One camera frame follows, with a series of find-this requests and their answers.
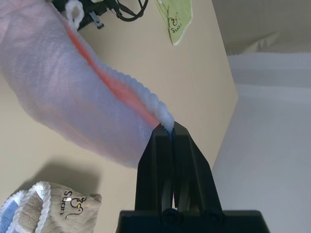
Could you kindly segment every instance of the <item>fabric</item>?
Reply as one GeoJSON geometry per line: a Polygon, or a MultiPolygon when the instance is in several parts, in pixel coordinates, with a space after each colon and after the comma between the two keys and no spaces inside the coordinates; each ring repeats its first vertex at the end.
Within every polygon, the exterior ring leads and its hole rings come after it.
{"type": "Polygon", "coordinates": [[[71,27],[78,29],[81,21],[84,18],[83,4],[78,0],[69,0],[65,8],[66,8],[66,17],[68,20],[68,24],[71,27]],[[73,16],[73,12],[75,9],[78,10],[78,16],[76,17],[73,16]]]}
{"type": "Polygon", "coordinates": [[[6,233],[8,230],[16,209],[27,191],[22,190],[8,198],[0,208],[0,233],[6,233]]]}
{"type": "Polygon", "coordinates": [[[137,167],[174,119],[155,94],[103,64],[45,0],[0,1],[0,74],[25,111],[79,146],[137,167]]]}
{"type": "Polygon", "coordinates": [[[227,55],[310,52],[308,0],[213,0],[227,55]]]}
{"type": "Polygon", "coordinates": [[[169,29],[173,45],[178,45],[192,21],[191,0],[155,0],[169,29]]]}
{"type": "Polygon", "coordinates": [[[8,205],[10,218],[1,233],[91,233],[101,201],[99,194],[85,196],[63,185],[38,182],[19,205],[8,205]]]}

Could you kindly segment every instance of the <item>towel logo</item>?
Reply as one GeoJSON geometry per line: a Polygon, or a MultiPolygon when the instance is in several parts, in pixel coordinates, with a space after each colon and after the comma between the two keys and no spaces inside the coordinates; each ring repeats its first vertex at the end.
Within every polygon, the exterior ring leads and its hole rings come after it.
{"type": "Polygon", "coordinates": [[[83,212],[82,203],[86,201],[86,197],[82,198],[70,198],[72,195],[71,191],[65,191],[64,197],[62,199],[62,203],[60,205],[60,215],[63,215],[65,212],[66,203],[70,201],[70,206],[76,210],[75,213],[67,214],[65,218],[67,218],[69,215],[80,215],[83,212]]]}
{"type": "Polygon", "coordinates": [[[175,18],[170,17],[169,21],[170,21],[170,26],[171,26],[170,30],[172,31],[172,33],[177,32],[181,28],[181,23],[180,23],[181,20],[177,12],[176,12],[175,18]]]}

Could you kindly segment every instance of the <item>folded towel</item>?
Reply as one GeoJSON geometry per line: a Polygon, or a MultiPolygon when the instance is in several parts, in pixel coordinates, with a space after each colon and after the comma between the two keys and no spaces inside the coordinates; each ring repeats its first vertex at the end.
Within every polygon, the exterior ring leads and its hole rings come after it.
{"type": "Polygon", "coordinates": [[[137,166],[152,130],[174,119],[141,83],[103,64],[45,0],[0,1],[0,73],[35,120],[137,166]]]}
{"type": "Polygon", "coordinates": [[[38,182],[1,233],[91,233],[101,201],[99,194],[84,196],[63,185],[38,182]]]}

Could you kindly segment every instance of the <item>beige towel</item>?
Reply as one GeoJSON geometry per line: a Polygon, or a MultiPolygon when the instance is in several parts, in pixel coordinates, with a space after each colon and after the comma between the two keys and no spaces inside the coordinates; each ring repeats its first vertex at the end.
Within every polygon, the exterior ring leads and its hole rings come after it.
{"type": "Polygon", "coordinates": [[[17,208],[7,233],[92,233],[102,197],[38,182],[17,208]]]}

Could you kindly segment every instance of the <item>white surface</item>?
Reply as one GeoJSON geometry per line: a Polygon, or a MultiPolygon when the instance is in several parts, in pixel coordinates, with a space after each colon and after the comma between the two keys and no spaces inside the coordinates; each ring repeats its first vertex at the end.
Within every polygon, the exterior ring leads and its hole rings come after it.
{"type": "MultiPolygon", "coordinates": [[[[177,47],[171,45],[153,1],[137,22],[121,22],[110,13],[101,20],[103,30],[89,25],[82,35],[103,61],[159,95],[212,166],[237,95],[211,1],[193,2],[193,21],[177,47]]],[[[114,232],[120,210],[134,208],[136,171],[83,150],[34,122],[3,77],[0,112],[0,202],[20,186],[30,188],[40,180],[81,193],[97,192],[103,203],[95,232],[114,232]]]]}
{"type": "Polygon", "coordinates": [[[260,210],[271,233],[311,228],[310,57],[229,58],[240,99],[213,175],[223,208],[260,210]]]}
{"type": "Polygon", "coordinates": [[[251,53],[228,60],[236,84],[311,88],[311,53],[251,53]]]}

